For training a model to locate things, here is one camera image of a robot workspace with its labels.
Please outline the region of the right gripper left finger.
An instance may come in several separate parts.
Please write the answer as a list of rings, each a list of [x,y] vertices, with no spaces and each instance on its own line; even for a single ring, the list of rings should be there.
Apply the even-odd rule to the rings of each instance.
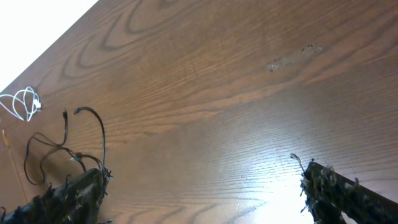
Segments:
[[[50,186],[43,195],[34,197],[11,212],[2,207],[3,224],[98,223],[101,204],[111,180],[109,171],[97,168],[76,179],[65,179],[57,188]]]

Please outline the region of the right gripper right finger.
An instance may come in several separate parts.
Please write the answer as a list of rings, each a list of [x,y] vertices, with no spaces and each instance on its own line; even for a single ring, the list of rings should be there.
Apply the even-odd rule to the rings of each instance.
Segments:
[[[359,184],[359,180],[335,172],[314,160],[304,167],[291,153],[302,170],[300,187],[306,195],[305,208],[315,223],[346,223],[344,215],[355,223],[397,223],[397,203]]]

